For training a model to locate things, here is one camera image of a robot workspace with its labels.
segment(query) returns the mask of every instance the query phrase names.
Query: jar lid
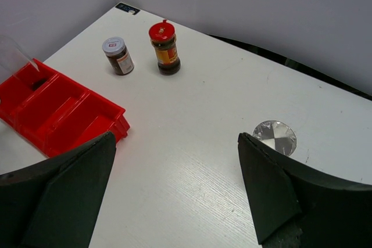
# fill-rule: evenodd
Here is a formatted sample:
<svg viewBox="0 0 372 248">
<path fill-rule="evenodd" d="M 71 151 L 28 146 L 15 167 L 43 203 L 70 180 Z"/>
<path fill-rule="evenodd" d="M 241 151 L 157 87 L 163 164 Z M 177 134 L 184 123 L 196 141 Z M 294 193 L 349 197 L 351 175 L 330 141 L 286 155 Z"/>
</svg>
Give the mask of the jar lid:
<svg viewBox="0 0 372 248">
<path fill-rule="evenodd" d="M 151 40 L 156 42 L 168 41 L 172 39 L 174 33 L 174 26 L 167 23 L 167 20 L 163 20 L 162 23 L 154 24 L 149 30 Z"/>
<path fill-rule="evenodd" d="M 120 37 L 112 37 L 102 44 L 102 49 L 107 55 L 118 55 L 125 49 L 124 40 Z"/>
</svg>

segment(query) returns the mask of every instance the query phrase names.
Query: checkered disc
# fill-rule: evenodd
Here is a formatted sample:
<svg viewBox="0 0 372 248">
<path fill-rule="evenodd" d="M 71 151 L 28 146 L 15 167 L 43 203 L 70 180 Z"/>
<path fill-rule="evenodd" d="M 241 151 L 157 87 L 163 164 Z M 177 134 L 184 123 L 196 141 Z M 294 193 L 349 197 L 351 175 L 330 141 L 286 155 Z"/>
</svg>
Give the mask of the checkered disc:
<svg viewBox="0 0 372 248">
<path fill-rule="evenodd" d="M 286 156 L 290 156 L 297 147 L 295 133 L 280 121 L 270 120 L 260 123 L 253 131 L 253 136 Z"/>
</svg>

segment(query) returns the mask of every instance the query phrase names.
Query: jar label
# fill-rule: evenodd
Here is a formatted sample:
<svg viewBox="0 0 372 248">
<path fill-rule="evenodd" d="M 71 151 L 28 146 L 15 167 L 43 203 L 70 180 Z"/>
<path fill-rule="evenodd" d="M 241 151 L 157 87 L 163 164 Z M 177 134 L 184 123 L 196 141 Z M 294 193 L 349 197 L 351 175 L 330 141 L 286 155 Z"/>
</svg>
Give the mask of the jar label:
<svg viewBox="0 0 372 248">
<path fill-rule="evenodd" d="M 177 48 L 174 46 L 166 51 L 160 51 L 155 48 L 156 57 L 160 64 L 172 64 L 178 59 Z"/>
<path fill-rule="evenodd" d="M 128 74 L 131 70 L 133 70 L 134 64 L 132 58 L 130 58 L 129 52 L 127 52 L 126 55 L 117 59 L 116 61 L 117 64 L 119 64 L 119 67 L 123 74 Z"/>
</svg>

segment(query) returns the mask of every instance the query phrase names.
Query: black tag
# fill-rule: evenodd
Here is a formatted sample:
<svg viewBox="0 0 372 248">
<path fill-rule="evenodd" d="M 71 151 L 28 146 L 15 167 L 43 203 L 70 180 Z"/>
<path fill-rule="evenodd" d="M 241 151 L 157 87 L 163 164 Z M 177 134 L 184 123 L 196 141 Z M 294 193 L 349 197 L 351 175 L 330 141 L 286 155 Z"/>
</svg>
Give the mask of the black tag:
<svg viewBox="0 0 372 248">
<path fill-rule="evenodd" d="M 118 8 L 120 10 L 123 10 L 127 13 L 131 13 L 133 15 L 137 15 L 138 12 L 140 11 L 139 9 L 135 8 L 135 7 L 132 7 L 132 6 L 129 6 L 129 5 L 126 5 L 124 3 L 119 3 L 115 6 L 115 8 Z"/>
</svg>

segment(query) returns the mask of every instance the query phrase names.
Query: jar with silver lid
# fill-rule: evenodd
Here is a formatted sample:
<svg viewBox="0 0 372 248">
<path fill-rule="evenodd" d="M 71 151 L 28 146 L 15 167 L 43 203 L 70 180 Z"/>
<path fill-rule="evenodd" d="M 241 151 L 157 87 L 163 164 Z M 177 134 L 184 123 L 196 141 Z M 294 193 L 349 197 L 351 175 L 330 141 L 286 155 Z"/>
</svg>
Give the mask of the jar with silver lid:
<svg viewBox="0 0 372 248">
<path fill-rule="evenodd" d="M 122 76 L 133 71 L 134 64 L 122 38 L 112 37 L 107 39 L 103 43 L 102 49 L 114 68 L 115 74 Z"/>
</svg>

